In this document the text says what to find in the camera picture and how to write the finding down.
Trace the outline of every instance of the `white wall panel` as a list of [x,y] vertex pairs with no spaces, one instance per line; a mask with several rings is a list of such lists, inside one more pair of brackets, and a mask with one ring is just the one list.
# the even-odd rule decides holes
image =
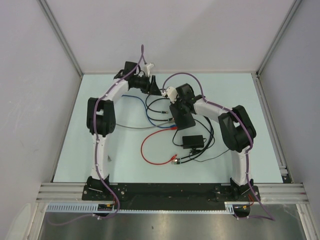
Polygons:
[[36,0],[0,8],[0,239],[49,181],[80,78]]
[[82,71],[256,71],[294,0],[48,0]]
[[262,73],[287,164],[320,224],[320,1],[301,4]]

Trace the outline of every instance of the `red cable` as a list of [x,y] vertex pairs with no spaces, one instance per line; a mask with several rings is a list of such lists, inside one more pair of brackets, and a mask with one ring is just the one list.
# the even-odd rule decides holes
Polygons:
[[250,206],[252,206],[255,203],[255,200],[253,199],[253,197],[249,194],[249,201],[251,201],[252,203],[250,204]]
[[152,135],[155,135],[155,134],[160,133],[160,132],[163,132],[163,131],[176,130],[176,129],[177,129],[176,126],[171,127],[171,128],[161,129],[161,130],[159,130],[159,131],[155,131],[154,133],[151,133],[149,136],[147,136],[147,137],[143,140],[143,142],[142,142],[142,144],[141,144],[140,152],[141,152],[141,156],[143,157],[143,159],[144,159],[147,163],[153,164],[153,165],[164,165],[164,164],[170,163],[173,159],[176,158],[177,154],[174,155],[174,156],[172,156],[169,161],[162,162],[162,163],[154,163],[154,162],[148,161],[148,160],[145,158],[144,153],[143,153],[143,151],[142,151],[142,148],[143,148],[143,146],[144,146],[144,144],[145,144],[145,141],[146,141],[149,137],[151,137]]

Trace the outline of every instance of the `metal floor plate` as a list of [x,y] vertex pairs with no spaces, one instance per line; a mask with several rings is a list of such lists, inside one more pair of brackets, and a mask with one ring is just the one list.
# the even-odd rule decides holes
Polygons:
[[[44,221],[39,240],[305,240],[295,204],[268,205],[276,221],[236,220],[229,214],[119,214],[106,220],[86,217],[65,226]],[[61,223],[83,213],[46,213]],[[254,205],[252,215],[263,215]]]

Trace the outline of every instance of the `gray cable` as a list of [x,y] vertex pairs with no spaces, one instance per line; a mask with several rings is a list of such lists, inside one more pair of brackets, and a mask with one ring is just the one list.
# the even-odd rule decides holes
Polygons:
[[153,128],[157,128],[157,127],[160,127],[162,125],[165,125],[165,124],[170,124],[172,123],[172,121],[166,121],[166,122],[163,122],[161,124],[158,124],[158,125],[155,125],[155,126],[146,126],[146,127],[135,127],[135,126],[124,126],[124,125],[121,125],[121,124],[116,124],[117,126],[119,127],[123,127],[123,128],[126,128],[126,129],[136,129],[136,130],[143,130],[143,129],[153,129]]

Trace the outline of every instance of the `black cable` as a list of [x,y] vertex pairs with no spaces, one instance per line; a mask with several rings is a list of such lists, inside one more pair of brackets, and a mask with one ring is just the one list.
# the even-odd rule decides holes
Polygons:
[[177,132],[178,132],[178,129],[175,131],[175,133],[174,133],[174,135],[173,135],[172,143],[173,143],[174,145],[178,146],[178,147],[182,147],[182,146],[183,146],[182,144],[181,144],[181,145],[179,145],[179,144],[176,144],[176,143],[174,142],[175,137],[176,137],[176,135],[177,135]]
[[144,103],[145,103],[145,105],[146,105],[146,109],[147,109],[147,110],[150,110],[150,111],[152,111],[152,112],[155,112],[155,113],[159,113],[159,114],[167,114],[167,113],[168,113],[167,111],[153,110],[153,109],[150,108],[150,106],[151,106],[152,104],[154,104],[155,102],[159,101],[159,100],[169,99],[169,98],[164,98],[164,97],[163,97],[163,98],[157,98],[156,100],[152,101],[152,102],[148,105],[148,104],[147,104],[147,100],[148,100],[148,98],[149,98],[150,96],[151,96],[151,95],[149,94],[149,95],[146,97],[145,101],[144,101]]
[[[207,122],[209,123],[209,125],[210,125],[210,133],[212,133],[214,128],[212,127],[212,124],[211,124],[210,119],[207,118],[206,116],[205,116],[204,118],[205,118],[205,120],[207,120]],[[186,161],[181,161],[180,164],[185,164],[185,163],[190,162],[190,161],[196,159],[197,157],[201,156],[201,155],[209,148],[212,140],[213,140],[213,134],[210,134],[209,140],[207,141],[207,144],[205,145],[205,147],[204,147],[203,149],[201,149],[201,150],[200,150],[199,152],[197,152],[197,153],[193,153],[193,154],[189,154],[188,156],[181,157],[180,160],[186,159],[186,158],[190,158],[190,157],[193,157],[193,156],[196,155],[195,157],[190,158],[190,159],[188,159],[188,160],[186,160]]]
[[203,163],[203,162],[208,161],[208,160],[216,159],[216,158],[220,157],[221,155],[225,154],[226,152],[228,152],[229,150],[230,150],[230,149],[224,151],[223,153],[219,154],[218,156],[211,157],[211,158],[208,158],[208,159],[206,159],[206,160],[202,160],[202,161],[199,161],[199,160],[197,160],[197,159],[193,159],[193,160],[197,161],[198,163]]
[[208,147],[208,149],[211,148],[211,147],[216,143],[216,139],[215,139],[215,137],[214,137],[214,133],[215,133],[215,132],[214,132],[214,128],[212,128],[212,132],[211,132],[211,130],[209,130],[202,122],[200,122],[200,121],[197,120],[197,119],[195,119],[195,121],[197,121],[198,123],[200,123],[200,124],[209,132],[209,134],[212,135],[212,137],[213,137],[213,143],[212,143],[211,146]]
[[168,99],[168,98],[157,98],[156,100],[152,101],[149,105],[146,105],[146,114],[147,114],[147,116],[148,116],[148,118],[149,118],[150,120],[158,121],[158,122],[167,122],[167,121],[171,121],[171,120],[173,119],[172,117],[167,118],[167,119],[154,119],[154,118],[152,118],[152,117],[150,117],[150,116],[148,115],[148,110],[150,110],[150,106],[151,106],[152,104],[154,104],[155,102],[160,101],[160,100],[163,100],[163,99]]

